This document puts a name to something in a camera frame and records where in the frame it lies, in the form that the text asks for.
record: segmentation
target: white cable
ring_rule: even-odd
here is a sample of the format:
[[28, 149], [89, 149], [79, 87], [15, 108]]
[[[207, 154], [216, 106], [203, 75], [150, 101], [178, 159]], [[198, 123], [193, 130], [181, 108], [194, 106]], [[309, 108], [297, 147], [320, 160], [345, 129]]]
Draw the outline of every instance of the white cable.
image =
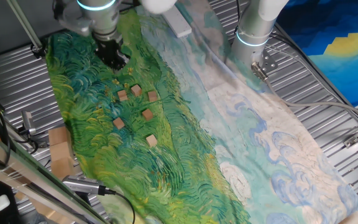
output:
[[[303, 63], [301, 60], [297, 59], [295, 56], [293, 56], [292, 54], [289, 54], [287, 52], [284, 52], [282, 49], [280, 50], [276, 50], [276, 49], [273, 49], [271, 47], [275, 47], [276, 46], [272, 46], [272, 45], [266, 45], [266, 47], [270, 50], [274, 50], [278, 53], [282, 53], [282, 54], [285, 54], [285, 55], [288, 55], [290, 56], [291, 58], [297, 60], [298, 62], [300, 62], [313, 76], [313, 72], [310, 71], [310, 69], [305, 65], [305, 63]], [[336, 97], [333, 93], [331, 93], [319, 80], [318, 78], [315, 77], [315, 79], [324, 87], [324, 89], [326, 91], [328, 91], [330, 94], [332, 94], [332, 96], [334, 96], [337, 100], [339, 100], [340, 102], [342, 102], [338, 97]], [[276, 91], [273, 89], [272, 87], [272, 84], [270, 83], [270, 81], [267, 79], [266, 81], [266, 84], [267, 86], [270, 88], [270, 90], [273, 92], [274, 95], [278, 96]], [[284, 103], [287, 105], [287, 106], [293, 106], [293, 107], [307, 107], [307, 106], [319, 106], [319, 105], [329, 105], [329, 106], [338, 106], [338, 107], [341, 107], [341, 108], [345, 108], [345, 109], [348, 109], [348, 110], [351, 110], [353, 112], [355, 112], [356, 114], [358, 114], [358, 109], [354, 108], [353, 106], [349, 106], [349, 105], [346, 105], [344, 103], [336, 103], [336, 102], [315, 102], [315, 103], [290, 103], [286, 100], [284, 100], [283, 98], [281, 98]]]
[[[281, 98], [276, 93], [276, 91], [273, 89], [272, 84], [270, 83], [270, 81], [268, 79], [265, 80], [265, 83], [267, 84], [267, 86], [270, 88], [270, 90], [273, 92], [274, 95]], [[344, 103], [336, 103], [336, 102], [290, 103], [290, 102], [284, 100], [283, 98], [281, 98], [281, 99], [284, 101], [284, 103], [287, 106], [293, 106], [293, 107], [309, 107], [309, 106], [321, 106], [321, 105], [338, 106], [341, 108], [345, 108], [347, 110], [351, 110], [351, 111], [355, 112], [356, 114], [358, 114], [358, 109], [354, 108], [353, 106], [346, 105]]]
[[330, 93], [333, 97], [335, 97], [335, 99], [337, 99], [339, 102], [343, 103], [343, 101], [342, 101], [339, 97], [337, 97], [334, 93], [332, 93], [327, 87], [325, 87], [325, 86], [321, 83], [321, 81], [320, 81], [320, 80], [314, 75], [314, 73], [306, 66], [306, 64], [305, 64], [304, 62], [302, 62], [302, 60], [297, 59], [294, 55], [292, 55], [292, 54], [290, 54], [290, 53], [288, 53], [288, 52], [285, 52], [285, 51], [284, 51], [285, 49], [280, 49], [280, 48], [278, 48], [278, 47], [276, 47], [276, 46], [272, 46], [272, 45], [268, 45], [268, 44], [266, 44], [266, 48], [268, 48], [268, 49], [270, 49], [270, 50], [274, 50], [274, 51], [276, 51], [276, 52], [278, 52], [278, 53], [282, 53], [282, 54], [285, 54], [285, 55], [287, 55], [287, 56], [290, 56], [290, 57], [293, 58], [294, 60], [296, 60], [296, 61], [298, 61], [299, 63], [301, 63], [301, 64], [307, 69], [307, 71], [309, 71], [309, 72], [311, 73], [311, 75], [317, 80], [317, 82], [318, 82], [328, 93]]

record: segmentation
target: black cable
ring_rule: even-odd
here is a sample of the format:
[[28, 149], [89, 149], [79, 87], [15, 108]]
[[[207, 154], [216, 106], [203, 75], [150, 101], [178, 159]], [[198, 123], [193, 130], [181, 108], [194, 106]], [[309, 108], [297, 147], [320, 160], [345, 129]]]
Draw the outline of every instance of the black cable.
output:
[[129, 7], [125, 8], [125, 9], [121, 9], [119, 12], [120, 12], [121, 14], [125, 14], [125, 13], [128, 12], [128, 10], [133, 9], [133, 8], [135, 8], [135, 7], [136, 7], [135, 5], [132, 5], [132, 6], [129, 6]]
[[240, 0], [236, 0], [237, 3], [237, 16], [239, 18], [239, 22], [240, 22]]
[[0, 131], [0, 137], [1, 139], [5, 139], [5, 142], [3, 142], [7, 147], [6, 147], [6, 158], [5, 158], [5, 163], [2, 165], [0, 163], [0, 169], [2, 168], [2, 166], [5, 168], [8, 166], [9, 160], [11, 158], [11, 147], [14, 146], [13, 142], [11, 142], [12, 140], [9, 137], [9, 133], [7, 131], [7, 126], [6, 126], [6, 122], [5, 122], [5, 117], [4, 117], [4, 113], [3, 113], [3, 107], [0, 104], [0, 120], [2, 124], [2, 133]]
[[288, 44], [290, 47], [292, 47], [294, 50], [296, 50], [302, 56], [303, 59], [305, 59], [309, 64], [312, 65], [308, 56], [305, 55], [305, 53], [303, 53], [303, 51], [297, 45], [291, 43], [291, 41], [287, 37], [285, 37], [281, 34], [277, 34], [277, 33], [271, 33], [270, 36], [271, 36], [271, 38], [277, 39], [285, 44]]
[[6, 158], [5, 158], [5, 166], [8, 166], [9, 159], [11, 158], [11, 139], [9, 137], [9, 133], [7, 132], [7, 126], [5, 122], [4, 113], [0, 110], [0, 120], [2, 122], [2, 128], [4, 129], [4, 134], [6, 138]]
[[49, 164], [49, 162], [50, 162], [50, 159], [49, 159], [48, 162], [44, 165], [44, 167], [46, 167], [46, 166]]
[[126, 198], [126, 197], [123, 196], [122, 194], [116, 192], [116, 195], [122, 197], [122, 198], [123, 198], [124, 200], [126, 200], [126, 201], [128, 202], [128, 204], [131, 206], [132, 212], [133, 212], [133, 214], [134, 214], [134, 220], [132, 221], [132, 224], [134, 224], [134, 223], [135, 223], [135, 209], [134, 209], [134, 206], [133, 206], [132, 203], [128, 200], [128, 198]]
[[122, 194], [117, 193], [115, 190], [111, 190], [111, 189], [106, 189], [106, 190], [105, 190], [105, 194], [111, 194], [111, 195], [120, 196], [120, 197], [122, 197], [125, 201], [128, 202], [128, 204], [131, 206], [132, 213], [134, 214], [134, 220], [132, 221], [132, 224], [134, 224], [134, 223], [135, 223], [135, 216], [136, 216], [136, 215], [135, 215], [135, 208], [134, 208], [134, 206], [132, 205], [132, 203], [129, 201], [129, 199], [126, 198], [125, 196], [123, 196]]
[[34, 154], [35, 152], [37, 152], [38, 148], [39, 148], [39, 145], [36, 141], [34, 141], [33, 139], [31, 138], [27, 138], [26, 141], [19, 141], [19, 140], [16, 140], [15, 139], [15, 142], [17, 143], [30, 143], [32, 142], [32, 144], [34, 145], [34, 150], [32, 152], [30, 152], [30, 155]]

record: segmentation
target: swirly green fabric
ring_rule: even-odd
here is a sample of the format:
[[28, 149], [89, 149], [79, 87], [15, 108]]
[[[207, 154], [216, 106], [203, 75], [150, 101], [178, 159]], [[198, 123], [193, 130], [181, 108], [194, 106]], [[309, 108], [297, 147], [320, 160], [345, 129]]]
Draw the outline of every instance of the swirly green fabric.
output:
[[[248, 223], [249, 214], [219, 170], [214, 139], [201, 129], [171, 68], [142, 37], [139, 16], [121, 16], [129, 63], [114, 73], [94, 54], [91, 37], [61, 33], [49, 40], [53, 91], [85, 175], [123, 192], [139, 223]], [[135, 97], [130, 87], [140, 85]], [[128, 100], [119, 101], [125, 90]], [[147, 92], [156, 91], [150, 102]], [[146, 121], [143, 110], [154, 117]], [[121, 118], [125, 127], [112, 123]], [[149, 147], [145, 138], [158, 141]], [[118, 223], [132, 221], [116, 197], [102, 200]]]

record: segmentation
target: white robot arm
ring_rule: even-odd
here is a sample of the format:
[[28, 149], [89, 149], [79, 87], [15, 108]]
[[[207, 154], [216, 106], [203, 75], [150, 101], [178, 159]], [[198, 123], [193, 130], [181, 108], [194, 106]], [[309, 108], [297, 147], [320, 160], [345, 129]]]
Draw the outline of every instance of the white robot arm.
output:
[[[160, 14], [169, 10], [176, 0], [143, 0], [146, 10], [154, 14]], [[121, 51], [122, 36], [117, 31], [119, 20], [118, 6], [121, 0], [76, 0], [80, 6], [82, 16], [70, 18], [65, 15], [66, 3], [56, 0], [53, 10], [55, 19], [59, 23], [80, 35], [92, 34], [98, 44], [96, 55], [107, 65], [115, 70], [121, 69], [129, 60], [128, 55]]]

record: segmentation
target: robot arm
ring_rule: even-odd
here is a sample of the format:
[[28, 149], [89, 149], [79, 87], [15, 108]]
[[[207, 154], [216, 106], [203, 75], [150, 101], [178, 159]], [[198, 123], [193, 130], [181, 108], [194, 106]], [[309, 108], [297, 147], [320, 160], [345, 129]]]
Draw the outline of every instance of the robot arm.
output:
[[240, 17], [237, 33], [232, 44], [234, 55], [251, 67], [263, 63], [263, 50], [273, 30], [277, 16], [288, 0], [251, 0], [250, 6]]
[[[55, 19], [77, 34], [92, 34], [98, 44], [96, 55], [109, 67], [120, 70], [129, 61], [129, 56], [121, 51], [122, 36], [117, 31], [119, 19], [118, 6], [121, 0], [75, 0], [80, 6], [82, 16], [74, 19], [65, 15], [67, 4], [57, 0], [54, 6]], [[160, 14], [169, 10], [176, 0], [143, 0], [146, 10]]]

